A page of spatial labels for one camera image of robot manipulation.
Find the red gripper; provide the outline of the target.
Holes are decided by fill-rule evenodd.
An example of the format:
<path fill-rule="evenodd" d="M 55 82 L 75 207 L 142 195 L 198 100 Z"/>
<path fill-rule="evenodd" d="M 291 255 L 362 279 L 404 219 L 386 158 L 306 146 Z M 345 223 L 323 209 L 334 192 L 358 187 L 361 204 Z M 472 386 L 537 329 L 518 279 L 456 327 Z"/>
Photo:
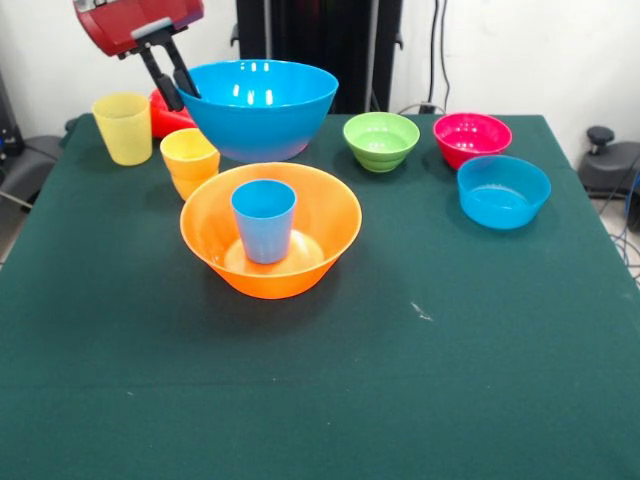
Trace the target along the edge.
<path fill-rule="evenodd" d="M 119 57 L 147 43 L 152 44 L 153 37 L 173 36 L 204 16 L 204 3 L 200 0 L 74 1 L 73 6 L 93 43 L 107 56 Z M 172 37 L 166 40 L 164 49 L 173 64 L 177 86 L 200 98 Z M 140 56 L 168 109 L 182 111 L 184 103 L 173 80 L 161 72 L 151 50 L 144 47 Z"/>

